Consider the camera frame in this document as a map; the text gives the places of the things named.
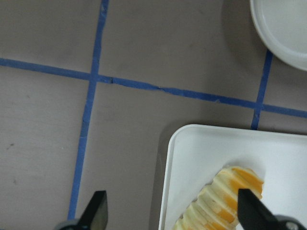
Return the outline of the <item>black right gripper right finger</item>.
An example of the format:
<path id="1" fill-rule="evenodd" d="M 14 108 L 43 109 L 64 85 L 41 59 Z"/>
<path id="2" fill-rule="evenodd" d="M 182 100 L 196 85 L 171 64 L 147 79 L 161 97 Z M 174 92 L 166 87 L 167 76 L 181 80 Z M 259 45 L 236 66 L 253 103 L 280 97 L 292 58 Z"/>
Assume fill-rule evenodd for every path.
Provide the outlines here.
<path id="1" fill-rule="evenodd" d="M 244 230 L 278 230 L 277 218 L 249 189 L 238 190 L 237 217 Z"/>

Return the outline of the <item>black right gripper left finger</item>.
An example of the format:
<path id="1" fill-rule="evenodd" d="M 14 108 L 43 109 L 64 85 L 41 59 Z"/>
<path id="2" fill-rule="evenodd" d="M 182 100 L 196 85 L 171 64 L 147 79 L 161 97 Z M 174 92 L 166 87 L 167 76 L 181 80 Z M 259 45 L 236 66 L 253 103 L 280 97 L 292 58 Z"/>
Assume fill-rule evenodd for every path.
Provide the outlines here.
<path id="1" fill-rule="evenodd" d="M 81 218 L 80 230 L 105 230 L 107 226 L 107 193 L 95 191 Z"/>

